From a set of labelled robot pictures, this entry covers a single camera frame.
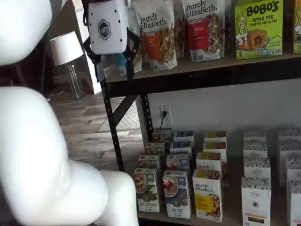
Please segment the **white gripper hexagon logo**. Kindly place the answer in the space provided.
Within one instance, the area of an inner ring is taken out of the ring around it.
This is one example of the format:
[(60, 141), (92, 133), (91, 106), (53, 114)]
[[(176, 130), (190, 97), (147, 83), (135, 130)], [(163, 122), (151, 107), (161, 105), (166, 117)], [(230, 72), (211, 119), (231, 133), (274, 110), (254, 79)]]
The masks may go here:
[(89, 36), (83, 47), (94, 65), (98, 82), (104, 80), (100, 55), (123, 53), (127, 80), (142, 69), (142, 39), (128, 28), (127, 7), (123, 0), (92, 1), (88, 4)]

